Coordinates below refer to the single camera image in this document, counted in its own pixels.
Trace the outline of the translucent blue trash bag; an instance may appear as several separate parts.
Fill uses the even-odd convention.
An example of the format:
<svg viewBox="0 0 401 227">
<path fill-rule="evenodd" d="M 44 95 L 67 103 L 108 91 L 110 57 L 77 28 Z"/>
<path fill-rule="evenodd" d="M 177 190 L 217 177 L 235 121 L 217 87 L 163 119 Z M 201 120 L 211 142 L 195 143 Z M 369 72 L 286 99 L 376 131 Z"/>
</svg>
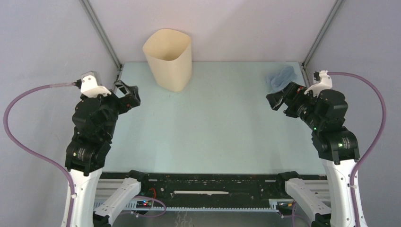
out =
<svg viewBox="0 0 401 227">
<path fill-rule="evenodd" d="M 266 76 L 266 82 L 271 87 L 271 93 L 283 90 L 290 82 L 297 80 L 297 74 L 292 66 L 285 66 L 279 72 Z"/>
</svg>

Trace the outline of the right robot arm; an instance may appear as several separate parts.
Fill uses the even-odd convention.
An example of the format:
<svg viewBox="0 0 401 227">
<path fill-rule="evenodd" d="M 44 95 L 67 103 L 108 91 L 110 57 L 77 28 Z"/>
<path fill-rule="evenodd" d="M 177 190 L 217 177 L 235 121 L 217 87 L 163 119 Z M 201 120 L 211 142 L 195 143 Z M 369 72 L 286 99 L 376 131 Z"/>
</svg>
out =
<svg viewBox="0 0 401 227">
<path fill-rule="evenodd" d="M 357 177 L 352 170 L 360 158 L 356 136 L 343 124 L 348 104 L 345 96 L 330 86 L 309 88 L 289 83 L 283 90 L 266 96 L 271 108 L 287 108 L 284 114 L 301 119 L 312 131 L 312 143 L 325 169 L 330 205 L 295 177 L 275 184 L 279 197 L 291 196 L 304 210 L 313 227 L 364 227 Z"/>
</svg>

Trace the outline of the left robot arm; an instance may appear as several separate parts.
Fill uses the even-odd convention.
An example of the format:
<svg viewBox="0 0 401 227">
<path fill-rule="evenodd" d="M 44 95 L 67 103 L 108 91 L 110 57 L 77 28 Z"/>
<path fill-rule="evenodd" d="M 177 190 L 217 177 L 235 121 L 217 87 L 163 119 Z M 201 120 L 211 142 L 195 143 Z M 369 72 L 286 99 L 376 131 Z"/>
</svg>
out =
<svg viewBox="0 0 401 227">
<path fill-rule="evenodd" d="M 67 196 L 62 226 L 110 227 L 133 196 L 144 197 L 149 192 L 148 182 L 128 178 L 105 204 L 94 209 L 96 187 L 116 122 L 120 114 L 140 105 L 139 88 L 118 80 L 115 86 L 124 94 L 118 97 L 88 79 L 77 80 L 74 85 L 82 95 L 72 117 L 74 134 L 66 149 L 65 167 L 72 192 Z"/>
</svg>

